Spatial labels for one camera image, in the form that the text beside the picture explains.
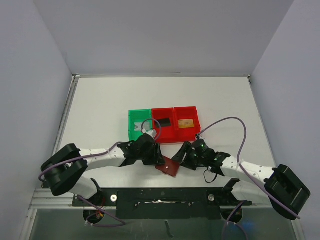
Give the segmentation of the red leather card holder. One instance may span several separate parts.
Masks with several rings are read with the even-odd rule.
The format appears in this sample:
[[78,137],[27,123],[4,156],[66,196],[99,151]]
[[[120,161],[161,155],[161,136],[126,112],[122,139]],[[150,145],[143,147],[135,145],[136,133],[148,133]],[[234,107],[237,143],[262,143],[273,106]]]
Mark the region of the red leather card holder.
[[164,156],[164,164],[156,165],[155,168],[171,177],[176,177],[180,168],[180,163]]

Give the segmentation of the red bin with gold card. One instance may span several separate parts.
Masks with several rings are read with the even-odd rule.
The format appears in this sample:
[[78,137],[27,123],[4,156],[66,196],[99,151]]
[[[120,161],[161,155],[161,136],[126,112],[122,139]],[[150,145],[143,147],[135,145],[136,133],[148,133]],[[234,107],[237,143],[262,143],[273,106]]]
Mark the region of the red bin with gold card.
[[198,111],[195,106],[175,107],[177,127],[175,130],[178,142],[193,142],[201,131]]

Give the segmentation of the red bin with black card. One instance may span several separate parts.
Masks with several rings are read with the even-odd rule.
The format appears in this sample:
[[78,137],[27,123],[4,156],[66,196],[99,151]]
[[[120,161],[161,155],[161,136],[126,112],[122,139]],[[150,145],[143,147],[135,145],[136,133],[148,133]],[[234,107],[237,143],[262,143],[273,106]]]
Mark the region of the red bin with black card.
[[156,142],[159,144],[173,143],[176,138],[174,108],[152,108],[153,128],[157,132]]

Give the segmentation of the green plastic bin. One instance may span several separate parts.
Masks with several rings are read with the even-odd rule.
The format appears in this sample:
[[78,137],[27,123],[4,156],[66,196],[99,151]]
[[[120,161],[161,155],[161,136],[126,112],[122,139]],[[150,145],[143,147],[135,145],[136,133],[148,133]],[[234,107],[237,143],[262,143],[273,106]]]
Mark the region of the green plastic bin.
[[136,141],[142,135],[142,124],[152,117],[152,110],[133,109],[128,111],[128,138]]

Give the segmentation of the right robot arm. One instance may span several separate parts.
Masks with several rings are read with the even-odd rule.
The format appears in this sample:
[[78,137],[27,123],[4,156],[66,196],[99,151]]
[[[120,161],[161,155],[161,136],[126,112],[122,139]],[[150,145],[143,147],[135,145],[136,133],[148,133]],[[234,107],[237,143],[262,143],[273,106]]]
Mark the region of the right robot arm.
[[295,220],[311,196],[288,166],[269,167],[237,160],[209,148],[203,139],[184,142],[172,160],[193,171],[205,167],[219,176],[238,179],[238,183],[222,192],[223,200],[230,205],[237,201],[270,205],[282,217]]

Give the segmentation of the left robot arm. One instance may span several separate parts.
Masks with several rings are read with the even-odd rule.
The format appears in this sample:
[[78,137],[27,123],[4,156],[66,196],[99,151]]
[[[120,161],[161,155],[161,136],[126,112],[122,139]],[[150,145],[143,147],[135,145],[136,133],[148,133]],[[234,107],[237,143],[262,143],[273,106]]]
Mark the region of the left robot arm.
[[107,149],[83,149],[67,144],[41,166],[38,179],[48,185],[53,196],[72,193],[95,206],[102,201],[103,191],[94,178],[83,174],[106,167],[127,167],[137,161],[145,166],[165,164],[160,144],[152,135],[144,133],[137,140],[119,141]]

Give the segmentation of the silver credit card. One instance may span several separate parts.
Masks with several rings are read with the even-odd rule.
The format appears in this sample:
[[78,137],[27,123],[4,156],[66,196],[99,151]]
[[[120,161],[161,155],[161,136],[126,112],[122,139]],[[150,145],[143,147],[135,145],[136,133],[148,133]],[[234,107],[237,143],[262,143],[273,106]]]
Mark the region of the silver credit card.
[[146,121],[146,122],[135,122],[134,125],[133,125],[133,129],[134,131],[141,131],[142,129],[146,129],[147,131],[148,130],[151,130],[153,127],[152,127],[152,123],[150,121]]

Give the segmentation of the gold credit card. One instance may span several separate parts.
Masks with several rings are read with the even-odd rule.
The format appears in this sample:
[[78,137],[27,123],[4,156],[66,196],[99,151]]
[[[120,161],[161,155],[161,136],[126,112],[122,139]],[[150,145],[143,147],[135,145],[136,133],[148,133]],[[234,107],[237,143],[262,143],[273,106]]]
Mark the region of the gold credit card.
[[194,128],[194,120],[191,119],[179,119],[178,120],[178,128],[179,129],[186,129],[186,128]]

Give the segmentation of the black credit card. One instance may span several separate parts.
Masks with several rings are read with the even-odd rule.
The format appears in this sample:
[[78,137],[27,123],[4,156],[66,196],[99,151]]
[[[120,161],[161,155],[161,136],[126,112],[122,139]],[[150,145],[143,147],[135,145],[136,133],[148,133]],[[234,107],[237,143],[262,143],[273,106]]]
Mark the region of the black credit card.
[[172,124],[171,124],[170,118],[161,118],[157,120],[156,125],[158,128],[160,127],[163,128],[163,127],[170,127]]

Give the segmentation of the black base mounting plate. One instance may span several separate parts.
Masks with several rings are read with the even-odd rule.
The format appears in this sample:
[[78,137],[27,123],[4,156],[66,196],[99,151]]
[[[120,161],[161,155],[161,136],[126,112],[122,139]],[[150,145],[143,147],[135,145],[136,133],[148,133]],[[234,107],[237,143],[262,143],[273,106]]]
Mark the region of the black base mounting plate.
[[226,187],[103,188],[102,193],[96,204],[114,208],[121,220],[219,220],[240,203]]

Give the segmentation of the aluminium front rail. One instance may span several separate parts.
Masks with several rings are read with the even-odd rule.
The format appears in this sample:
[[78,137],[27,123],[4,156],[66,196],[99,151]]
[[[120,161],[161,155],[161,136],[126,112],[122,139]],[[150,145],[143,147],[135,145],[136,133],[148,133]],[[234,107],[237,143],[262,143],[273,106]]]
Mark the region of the aluminium front rail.
[[60,196],[54,196],[50,189],[35,189],[29,210],[62,210],[72,207],[74,195],[65,193]]

